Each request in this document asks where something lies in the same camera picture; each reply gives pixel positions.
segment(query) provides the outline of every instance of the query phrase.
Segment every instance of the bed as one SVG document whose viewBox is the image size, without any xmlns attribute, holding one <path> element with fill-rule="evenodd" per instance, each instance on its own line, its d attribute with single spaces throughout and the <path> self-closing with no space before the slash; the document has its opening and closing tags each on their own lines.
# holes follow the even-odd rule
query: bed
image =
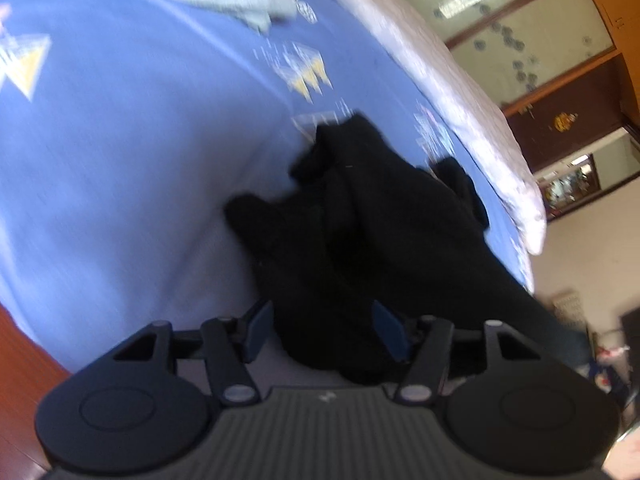
<svg viewBox="0 0 640 480">
<path fill-rule="evenodd" d="M 0 303 L 68 370 L 152 320 L 196 328 L 251 306 L 223 204 L 291 189 L 315 126 L 354 110 L 416 166 L 455 156 L 487 243 L 531 287 L 535 182 L 498 108 L 401 0 L 297 0 L 264 36 L 171 0 L 0 4 Z M 277 368 L 262 384 L 297 369 Z"/>
</svg>

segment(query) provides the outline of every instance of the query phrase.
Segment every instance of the wooden floor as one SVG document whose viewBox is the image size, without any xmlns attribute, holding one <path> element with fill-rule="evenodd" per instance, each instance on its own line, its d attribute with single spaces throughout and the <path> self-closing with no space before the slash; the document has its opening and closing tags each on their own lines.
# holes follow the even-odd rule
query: wooden floor
<svg viewBox="0 0 640 480">
<path fill-rule="evenodd" d="M 67 373 L 0 306 L 0 480 L 34 480 L 47 468 L 33 431 L 39 400 Z"/>
</svg>

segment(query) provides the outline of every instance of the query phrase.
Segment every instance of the golden door ornament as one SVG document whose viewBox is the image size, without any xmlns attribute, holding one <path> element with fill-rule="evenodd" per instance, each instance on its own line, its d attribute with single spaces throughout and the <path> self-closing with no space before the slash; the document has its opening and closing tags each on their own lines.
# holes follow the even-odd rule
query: golden door ornament
<svg viewBox="0 0 640 480">
<path fill-rule="evenodd" d="M 562 112 L 556 115 L 554 119 L 554 126 L 559 132 L 567 132 L 574 125 L 575 120 L 578 118 L 578 114 L 567 114 Z"/>
</svg>

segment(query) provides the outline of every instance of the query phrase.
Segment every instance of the gray ribbed panel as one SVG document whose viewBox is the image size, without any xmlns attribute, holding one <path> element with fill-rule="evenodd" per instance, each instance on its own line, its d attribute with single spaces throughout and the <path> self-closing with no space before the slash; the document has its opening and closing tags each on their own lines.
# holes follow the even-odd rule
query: gray ribbed panel
<svg viewBox="0 0 640 480">
<path fill-rule="evenodd" d="M 200 446 L 178 462 L 130 478 L 524 480 L 526 477 L 486 466 L 457 448 L 429 410 L 393 404 L 380 388 L 358 388 L 330 393 L 276 389 L 258 406 L 224 412 Z M 602 471 L 590 470 L 563 478 L 608 477 Z M 89 479 L 62 470 L 47 477 L 47 480 Z"/>
</svg>

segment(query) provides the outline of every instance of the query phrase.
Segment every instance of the brown door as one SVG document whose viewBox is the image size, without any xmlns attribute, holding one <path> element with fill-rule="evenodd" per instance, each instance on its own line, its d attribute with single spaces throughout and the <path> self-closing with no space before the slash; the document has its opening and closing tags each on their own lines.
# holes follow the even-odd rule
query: brown door
<svg viewBox="0 0 640 480">
<path fill-rule="evenodd" d="M 531 171 L 538 171 L 624 123 L 615 59 L 508 119 Z"/>
</svg>

